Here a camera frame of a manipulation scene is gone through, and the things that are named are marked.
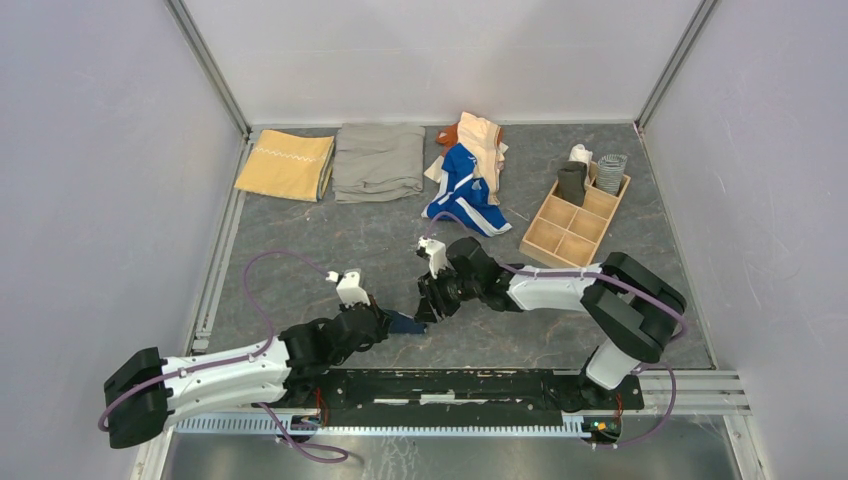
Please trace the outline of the olive boxer briefs beige waistband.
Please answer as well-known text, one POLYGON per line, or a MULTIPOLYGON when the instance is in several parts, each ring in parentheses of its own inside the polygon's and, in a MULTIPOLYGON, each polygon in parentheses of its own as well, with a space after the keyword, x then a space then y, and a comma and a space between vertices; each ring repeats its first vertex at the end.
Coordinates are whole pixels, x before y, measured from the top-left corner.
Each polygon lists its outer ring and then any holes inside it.
POLYGON ((578 207, 581 207, 586 196, 586 179, 588 166, 580 161, 567 161, 557 171, 558 192, 560 197, 578 207))

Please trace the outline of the navy blue white-trimmed underwear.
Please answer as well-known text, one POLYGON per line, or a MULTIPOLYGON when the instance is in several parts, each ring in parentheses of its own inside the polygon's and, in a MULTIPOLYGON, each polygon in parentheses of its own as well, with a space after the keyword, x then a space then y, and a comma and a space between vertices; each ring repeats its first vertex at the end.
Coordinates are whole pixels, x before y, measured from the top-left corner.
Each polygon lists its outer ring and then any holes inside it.
POLYGON ((427 332, 427 325, 418 323, 413 317, 395 310, 386 310, 390 318, 390 334, 423 335, 427 332))

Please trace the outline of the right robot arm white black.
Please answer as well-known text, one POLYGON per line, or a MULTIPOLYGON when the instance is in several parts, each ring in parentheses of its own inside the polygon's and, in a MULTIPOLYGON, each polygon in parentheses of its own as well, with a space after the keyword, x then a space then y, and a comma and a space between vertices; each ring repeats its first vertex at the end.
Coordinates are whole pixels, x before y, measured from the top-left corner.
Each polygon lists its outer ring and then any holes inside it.
POLYGON ((658 363, 686 331, 685 298, 623 252, 587 267, 538 268, 499 262, 472 237, 449 245, 422 237, 416 253, 428 262, 418 280, 418 322, 441 321, 468 301, 496 312, 561 310, 591 317, 606 336, 577 382, 580 400, 591 408, 606 406, 626 376, 658 363))

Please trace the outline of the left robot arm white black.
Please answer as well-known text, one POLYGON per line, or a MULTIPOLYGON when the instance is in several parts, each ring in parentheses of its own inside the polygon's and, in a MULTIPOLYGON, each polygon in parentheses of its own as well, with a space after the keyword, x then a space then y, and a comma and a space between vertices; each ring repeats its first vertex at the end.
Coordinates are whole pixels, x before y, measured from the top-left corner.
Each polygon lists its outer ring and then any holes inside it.
POLYGON ((265 342, 217 354, 133 354, 104 383, 99 429, 113 449, 145 443, 187 418, 226 407, 283 400, 302 407, 317 379, 387 339, 397 314, 375 305, 341 307, 333 318, 290 327, 265 342))

